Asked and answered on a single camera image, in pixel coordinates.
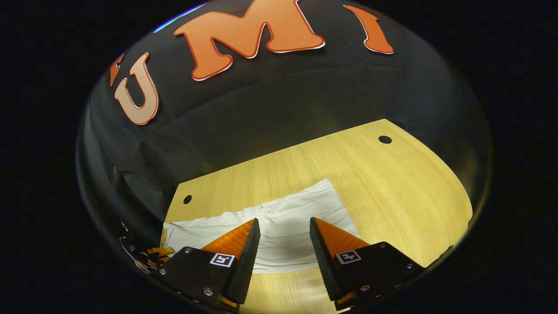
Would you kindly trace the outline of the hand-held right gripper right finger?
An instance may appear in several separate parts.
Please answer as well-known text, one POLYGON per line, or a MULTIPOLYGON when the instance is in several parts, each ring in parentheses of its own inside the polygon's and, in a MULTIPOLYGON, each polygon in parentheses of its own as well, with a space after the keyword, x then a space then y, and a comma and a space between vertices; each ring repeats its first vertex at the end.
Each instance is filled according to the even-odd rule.
POLYGON ((388 242, 375 244, 312 217, 310 239, 336 310, 377 306, 422 276, 425 268, 388 242))

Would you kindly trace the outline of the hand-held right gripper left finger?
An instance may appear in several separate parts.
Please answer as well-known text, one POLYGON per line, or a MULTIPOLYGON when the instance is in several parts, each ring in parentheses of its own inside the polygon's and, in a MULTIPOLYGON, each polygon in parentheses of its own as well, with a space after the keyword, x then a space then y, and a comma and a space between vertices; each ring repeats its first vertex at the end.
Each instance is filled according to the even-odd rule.
POLYGON ((155 271, 155 279, 207 312, 239 312, 247 298, 257 251, 254 218, 201 249, 185 246, 155 271))

